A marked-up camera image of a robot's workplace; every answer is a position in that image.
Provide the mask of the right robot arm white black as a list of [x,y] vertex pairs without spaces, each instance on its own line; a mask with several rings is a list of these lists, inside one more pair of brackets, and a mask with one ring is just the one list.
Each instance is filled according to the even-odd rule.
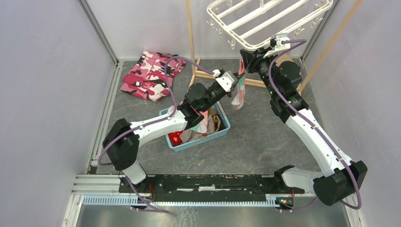
[[241,49],[244,69],[258,73],[270,93],[274,114],[306,145],[320,167],[319,172],[286,166],[275,172],[273,187],[279,193],[290,188],[313,192],[323,204],[341,202],[349,208],[361,208],[360,187],[367,166],[353,161],[329,138],[319,125],[306,101],[296,88],[302,81],[300,67],[291,60],[276,63],[277,55],[265,57],[267,50]]

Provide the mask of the brown beige socks pile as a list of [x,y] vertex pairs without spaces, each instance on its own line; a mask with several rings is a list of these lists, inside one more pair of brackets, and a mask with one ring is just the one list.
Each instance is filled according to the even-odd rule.
[[204,139],[206,136],[211,135],[217,131],[219,131],[222,126],[221,119],[217,115],[215,109],[211,107],[209,110],[209,115],[208,115],[208,127],[207,127],[207,132],[206,133],[197,133],[195,131],[192,131],[190,129],[184,130],[181,134],[181,139],[183,143],[187,143],[189,141],[193,141],[196,139]]

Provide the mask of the white clip hanger frame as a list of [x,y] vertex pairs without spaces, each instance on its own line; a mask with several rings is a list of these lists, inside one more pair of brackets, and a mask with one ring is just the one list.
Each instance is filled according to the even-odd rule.
[[218,35],[230,37],[232,50],[254,51],[266,47],[272,36],[298,38],[305,25],[314,28],[333,5],[332,0],[215,0],[206,12]]

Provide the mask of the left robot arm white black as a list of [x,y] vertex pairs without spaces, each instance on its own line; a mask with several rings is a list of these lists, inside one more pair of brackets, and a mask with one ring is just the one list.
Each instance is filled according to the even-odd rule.
[[147,175],[137,160],[139,148],[147,142],[176,131],[198,125],[203,112],[210,109],[224,96],[229,96],[237,84],[244,81],[244,73],[215,70],[215,82],[210,87],[194,83],[184,100],[166,114],[141,122],[116,121],[103,141],[101,155],[107,154],[116,171],[126,175],[136,192],[148,188]]

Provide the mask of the pink sock green patches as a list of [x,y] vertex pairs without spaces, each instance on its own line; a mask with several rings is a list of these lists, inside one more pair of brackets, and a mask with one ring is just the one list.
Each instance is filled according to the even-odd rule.
[[[244,69],[244,63],[242,58],[239,61],[239,71],[238,73],[245,73],[245,69]],[[242,91],[237,91],[236,96],[234,97],[233,101],[231,102],[231,105],[233,106],[233,108],[235,110],[239,110],[243,107],[244,104],[244,96],[245,96],[245,89]]]

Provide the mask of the red sock white stars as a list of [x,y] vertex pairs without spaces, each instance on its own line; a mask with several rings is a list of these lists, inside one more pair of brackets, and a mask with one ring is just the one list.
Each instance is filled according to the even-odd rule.
[[181,139],[182,131],[176,131],[168,134],[169,140],[173,147],[179,146],[182,144]]

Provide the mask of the wooden hanger stand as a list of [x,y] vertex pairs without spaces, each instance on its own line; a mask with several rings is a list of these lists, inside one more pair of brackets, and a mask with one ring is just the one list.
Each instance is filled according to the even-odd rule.
[[[190,35],[190,38],[192,39],[193,32],[192,32],[192,25],[190,24],[191,16],[189,14],[190,14],[191,10],[190,10],[189,3],[190,3],[190,1],[186,0],[187,15],[189,17],[188,18],[189,35]],[[348,23],[350,22],[350,20],[352,19],[352,17],[354,16],[354,14],[356,13],[356,11],[358,10],[358,8],[361,6],[362,3],[363,3],[363,0],[354,1],[352,7],[349,9],[346,16],[342,20],[341,24],[336,29],[336,31],[333,34],[333,36],[331,37],[329,43],[326,45],[324,51],[320,55],[318,61],[313,65],[311,71],[307,74],[304,81],[297,87],[297,91],[299,92],[299,94],[302,93],[302,91],[304,90],[306,85],[309,83],[309,81],[315,75],[318,68],[322,64],[323,60],[325,59],[325,57],[327,56],[329,51],[332,49],[332,47],[334,46],[334,44],[336,43],[336,41],[338,40],[338,38],[340,37],[340,35],[342,34],[342,32],[344,31],[344,29],[346,28],[346,26],[348,25]],[[206,72],[201,71],[200,66],[193,67],[192,77],[191,77],[189,87],[195,82],[196,78],[204,78],[204,79],[212,79],[212,80],[216,79],[216,77],[213,76],[213,73],[212,73],[212,75],[210,75]],[[239,79],[236,76],[233,76],[232,73],[231,74],[228,73],[228,75],[223,75],[220,78],[218,78],[218,82],[220,82],[220,85],[224,89],[226,89],[227,92],[233,91],[233,87],[235,87],[236,82],[238,82],[238,80]],[[243,83],[245,85],[250,85],[250,86],[254,86],[254,87],[266,87],[265,84],[261,80],[244,79]]]

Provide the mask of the blue plastic basket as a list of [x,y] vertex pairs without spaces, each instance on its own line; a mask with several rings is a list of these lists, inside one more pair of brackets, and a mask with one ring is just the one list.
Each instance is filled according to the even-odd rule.
[[216,104],[214,104],[213,108],[215,109],[217,115],[220,117],[220,119],[222,121],[222,123],[220,125],[220,126],[222,126],[222,129],[220,129],[219,131],[217,131],[217,132],[215,132],[215,133],[213,133],[211,135],[206,136],[204,139],[196,139],[196,140],[189,141],[187,143],[183,143],[183,144],[177,145],[177,146],[174,146],[171,143],[171,140],[169,139],[168,135],[166,134],[165,138],[166,138],[166,141],[167,141],[167,144],[168,144],[169,148],[171,148],[174,152],[179,152],[179,151],[194,147],[196,145],[205,143],[207,141],[216,139],[218,137],[225,136],[228,133],[228,130],[231,128],[231,124],[229,122],[229,119],[228,119],[225,111],[223,110],[222,105],[220,104],[220,102],[217,102]]

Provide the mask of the pink camouflage cloth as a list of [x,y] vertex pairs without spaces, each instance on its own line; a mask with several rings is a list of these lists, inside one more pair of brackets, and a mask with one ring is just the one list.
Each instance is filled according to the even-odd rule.
[[120,90],[132,96],[157,102],[170,94],[167,84],[184,69],[186,62],[168,53],[143,51],[141,57],[123,77]]

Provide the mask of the beige cloth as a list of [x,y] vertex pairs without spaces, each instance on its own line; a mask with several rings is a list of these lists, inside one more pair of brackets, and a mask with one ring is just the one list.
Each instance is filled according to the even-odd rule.
[[275,63],[276,63],[277,66],[280,66],[280,65],[281,65],[283,62],[285,62],[285,61],[294,62],[294,60],[293,60],[290,56],[288,56],[287,54],[284,54],[284,55],[280,56],[280,57],[275,61]]

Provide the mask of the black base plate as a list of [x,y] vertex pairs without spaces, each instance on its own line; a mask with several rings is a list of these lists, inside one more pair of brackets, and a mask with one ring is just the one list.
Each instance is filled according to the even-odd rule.
[[136,184],[154,202],[265,201],[267,194],[302,194],[275,175],[149,175]]

